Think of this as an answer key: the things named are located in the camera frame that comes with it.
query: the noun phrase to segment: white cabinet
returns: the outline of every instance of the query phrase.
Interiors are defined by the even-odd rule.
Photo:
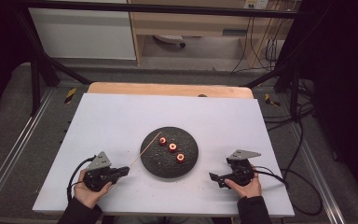
[[[87,2],[127,3],[126,0]],[[50,57],[135,60],[128,12],[43,8],[30,8],[30,12]]]

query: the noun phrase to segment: black round plate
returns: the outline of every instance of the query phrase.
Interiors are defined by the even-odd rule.
[[[158,133],[161,134],[151,143],[141,160],[145,168],[153,175],[162,178],[176,178],[187,174],[196,164],[199,157],[199,148],[193,136],[175,127],[159,128],[150,133],[142,143],[141,153],[152,142]],[[167,139],[167,144],[163,147],[158,141],[160,137]],[[170,152],[170,143],[176,144],[176,151]],[[185,155],[185,161],[179,163],[176,156],[179,153]]]

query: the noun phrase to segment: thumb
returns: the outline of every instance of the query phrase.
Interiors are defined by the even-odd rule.
[[[106,194],[111,186],[112,186],[112,182],[108,182],[107,184],[105,184],[105,186],[103,186],[103,188],[100,190],[101,194],[102,195]]]
[[[230,180],[230,179],[225,179],[225,183],[226,183],[229,187],[231,187],[232,189],[234,189],[234,190],[236,190],[236,191],[238,192],[240,186],[239,186],[237,183],[235,183],[234,181],[232,181],[232,180]]]

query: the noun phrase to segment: handheld controller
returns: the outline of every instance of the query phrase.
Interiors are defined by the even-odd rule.
[[[127,166],[110,168],[111,164],[104,152],[95,157],[86,168],[86,174],[83,178],[86,187],[98,192],[109,182],[112,182],[112,185],[116,184],[122,176],[127,175],[130,171]]]
[[[220,188],[230,189],[230,187],[225,183],[225,179],[230,179],[240,186],[246,186],[255,177],[255,172],[248,159],[260,155],[260,153],[238,149],[229,158],[227,158],[227,163],[232,169],[231,174],[219,176],[209,173],[209,176],[212,181],[216,181],[219,184]]]

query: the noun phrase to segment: white table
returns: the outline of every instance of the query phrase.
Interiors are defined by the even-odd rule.
[[[130,166],[145,137],[166,126],[195,138],[200,151],[195,167],[182,177],[162,179],[138,160],[100,200],[106,215],[236,216],[236,192],[218,188],[209,177],[210,172],[231,172],[226,157],[236,149],[261,153],[250,162],[281,174],[257,100],[86,93],[33,210],[62,213],[69,178],[79,163],[104,151],[113,167]],[[293,216],[284,185],[266,175],[260,175],[260,182],[269,215]]]

